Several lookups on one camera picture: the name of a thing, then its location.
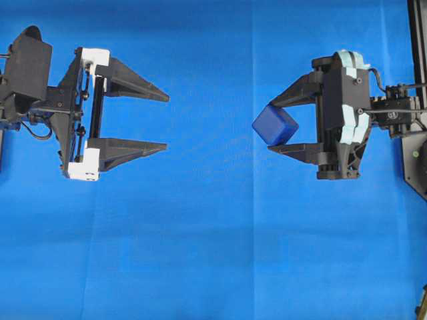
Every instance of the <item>blue surface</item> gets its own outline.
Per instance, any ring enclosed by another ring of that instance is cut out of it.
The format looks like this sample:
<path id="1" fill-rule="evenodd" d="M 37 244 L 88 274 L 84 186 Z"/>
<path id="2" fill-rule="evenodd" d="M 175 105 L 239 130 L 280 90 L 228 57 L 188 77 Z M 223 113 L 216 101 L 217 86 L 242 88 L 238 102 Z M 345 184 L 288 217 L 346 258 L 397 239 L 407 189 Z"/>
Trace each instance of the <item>blue surface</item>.
<path id="1" fill-rule="evenodd" d="M 4 49 L 30 24 L 56 85 L 79 46 L 111 49 L 171 96 L 106 99 L 104 137 L 169 149 L 103 174 L 59 174 L 57 142 L 11 132 L 0 319 L 413 319 L 427 283 L 427 204 L 374 130 L 356 181 L 268 151 L 252 121 L 339 49 L 411 83 L 406 1 L 6 1 Z M 380 92 L 372 86 L 373 92 Z M 85 120 L 89 121 L 91 102 Z M 313 106 L 289 108 L 293 143 Z M 42 128 L 36 128 L 42 134 Z"/>
<path id="2" fill-rule="evenodd" d="M 298 124 L 285 110 L 267 105 L 252 123 L 256 133 L 268 145 L 284 144 L 298 130 Z"/>

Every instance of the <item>black cable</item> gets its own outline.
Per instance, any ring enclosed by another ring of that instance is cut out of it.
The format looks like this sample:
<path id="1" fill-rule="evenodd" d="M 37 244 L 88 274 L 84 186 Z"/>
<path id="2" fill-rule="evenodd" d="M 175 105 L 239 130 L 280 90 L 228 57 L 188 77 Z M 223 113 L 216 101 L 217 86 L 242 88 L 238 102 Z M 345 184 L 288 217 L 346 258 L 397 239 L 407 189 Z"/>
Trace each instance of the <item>black cable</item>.
<path id="1" fill-rule="evenodd" d="M 49 128 L 49 133 L 44 136 L 36 135 L 23 121 L 21 121 L 21 124 L 28 130 L 28 132 L 36 139 L 38 140 L 48 140 L 52 136 L 52 126 L 50 126 L 50 123 L 48 120 L 45 120 L 46 126 Z"/>
<path id="2" fill-rule="evenodd" d="M 416 119 L 415 123 L 420 126 L 421 130 L 427 131 L 427 127 L 419 119 Z"/>
<path id="3" fill-rule="evenodd" d="M 376 84 L 377 84 L 378 88 L 380 88 L 380 90 L 382 92 L 386 93 L 385 88 L 382 87 L 381 76 L 380 76 L 380 73 L 378 72 L 378 70 L 375 68 L 370 68 L 370 69 L 368 69 L 368 71 L 371 71 L 375 75 Z"/>

